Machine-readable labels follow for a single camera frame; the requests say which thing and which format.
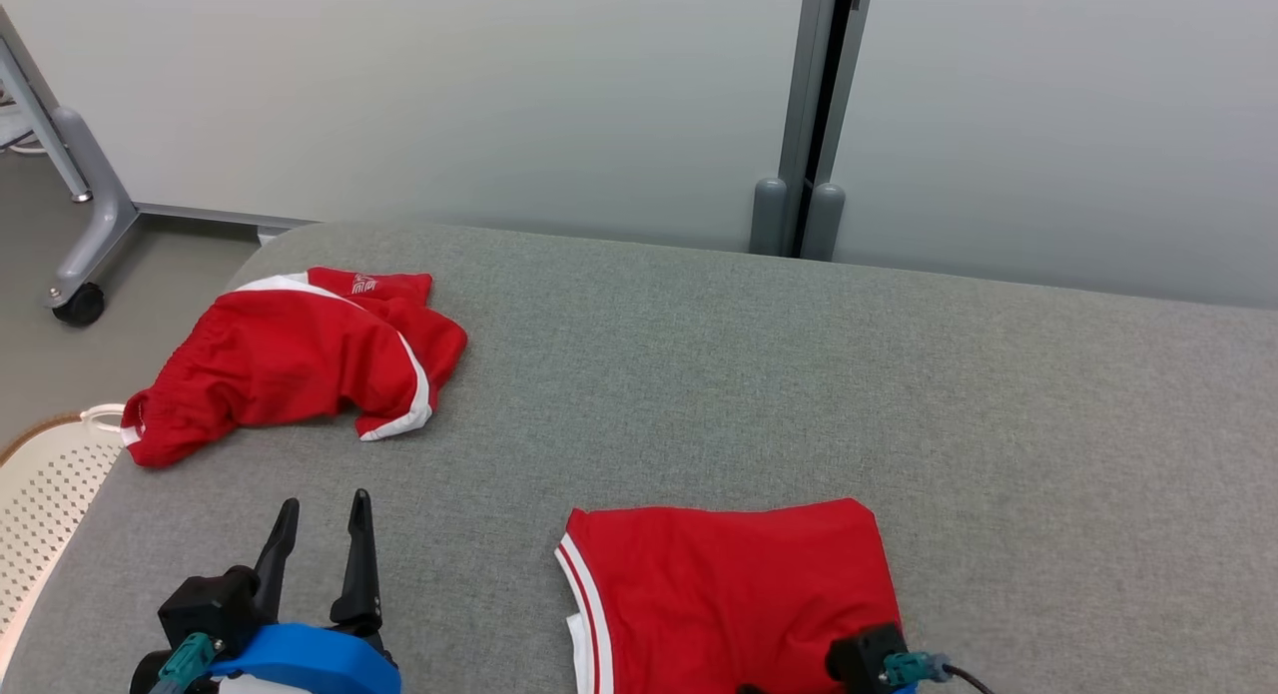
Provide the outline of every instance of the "red shorts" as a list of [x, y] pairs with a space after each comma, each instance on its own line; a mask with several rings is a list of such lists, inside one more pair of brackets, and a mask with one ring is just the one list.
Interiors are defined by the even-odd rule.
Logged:
[[828, 694], [831, 642], [900, 613], [874, 515], [574, 510], [555, 552], [576, 597], [578, 694]]

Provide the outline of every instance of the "black wheel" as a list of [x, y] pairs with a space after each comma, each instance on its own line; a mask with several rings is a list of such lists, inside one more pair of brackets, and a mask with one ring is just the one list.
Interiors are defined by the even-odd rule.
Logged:
[[89, 326], [97, 321], [97, 317], [102, 316], [105, 308], [106, 295], [102, 294], [102, 289], [92, 281], [86, 281], [86, 284], [79, 285], [72, 299], [68, 299], [61, 307], [54, 308], [54, 317], [70, 326]]

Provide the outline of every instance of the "gray table surface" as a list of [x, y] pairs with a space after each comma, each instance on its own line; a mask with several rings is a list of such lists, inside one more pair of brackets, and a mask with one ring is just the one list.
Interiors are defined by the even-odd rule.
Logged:
[[843, 496], [911, 645], [1002, 694], [1278, 681], [1278, 313], [450, 226], [305, 226], [235, 284], [316, 265], [436, 276], [472, 336], [438, 413], [121, 460], [4, 694], [124, 690], [169, 592], [252, 564], [290, 496], [282, 616], [323, 622], [357, 486], [405, 691], [574, 690], [574, 506]]

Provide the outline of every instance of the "folded red shorts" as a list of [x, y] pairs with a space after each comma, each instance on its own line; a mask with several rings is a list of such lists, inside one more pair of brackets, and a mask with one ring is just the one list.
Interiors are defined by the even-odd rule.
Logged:
[[874, 515], [852, 500], [767, 513], [575, 510], [555, 552], [576, 598], [578, 694], [838, 691], [835, 639], [895, 622]]
[[415, 429], [437, 406], [466, 344], [426, 307], [429, 275], [311, 267], [215, 299], [155, 385], [125, 404], [124, 443], [167, 467], [240, 426], [363, 410], [359, 438]]

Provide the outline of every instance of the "white partition panel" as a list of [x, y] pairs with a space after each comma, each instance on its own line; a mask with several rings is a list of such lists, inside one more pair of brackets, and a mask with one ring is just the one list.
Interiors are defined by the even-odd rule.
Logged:
[[800, 0], [0, 0], [135, 202], [744, 249]]
[[1278, 307], [1278, 0], [872, 0], [836, 261]]

